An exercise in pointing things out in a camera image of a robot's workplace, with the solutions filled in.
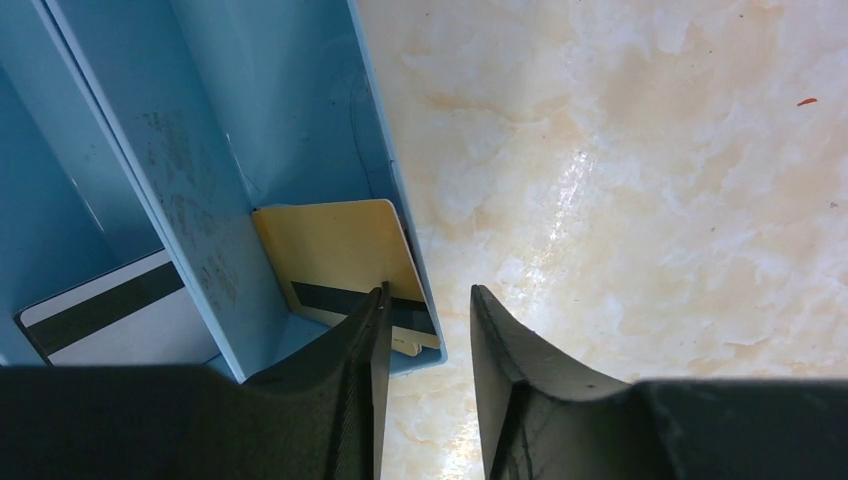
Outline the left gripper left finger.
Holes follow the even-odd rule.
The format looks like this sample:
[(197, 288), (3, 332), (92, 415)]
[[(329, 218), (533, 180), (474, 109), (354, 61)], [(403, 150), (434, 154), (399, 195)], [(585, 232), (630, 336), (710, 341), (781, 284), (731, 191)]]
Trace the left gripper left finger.
[(391, 295), (242, 383), (200, 365), (9, 367), (5, 479), (376, 479)]

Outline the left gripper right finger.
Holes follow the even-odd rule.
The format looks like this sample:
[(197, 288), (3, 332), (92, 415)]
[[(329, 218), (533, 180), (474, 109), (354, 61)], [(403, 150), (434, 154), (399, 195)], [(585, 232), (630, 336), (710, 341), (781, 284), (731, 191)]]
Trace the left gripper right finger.
[(470, 336), (489, 479), (843, 479), (847, 383), (652, 379), (566, 355), (482, 285)]

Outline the gold card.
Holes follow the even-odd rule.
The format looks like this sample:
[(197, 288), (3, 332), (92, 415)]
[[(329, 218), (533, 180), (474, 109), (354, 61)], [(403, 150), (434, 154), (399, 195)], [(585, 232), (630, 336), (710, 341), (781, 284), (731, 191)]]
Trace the gold card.
[(391, 201), (266, 206), (254, 210), (252, 220), (293, 312), (335, 326), (371, 290), (388, 284), (393, 349), (415, 357), (423, 349), (440, 348)]

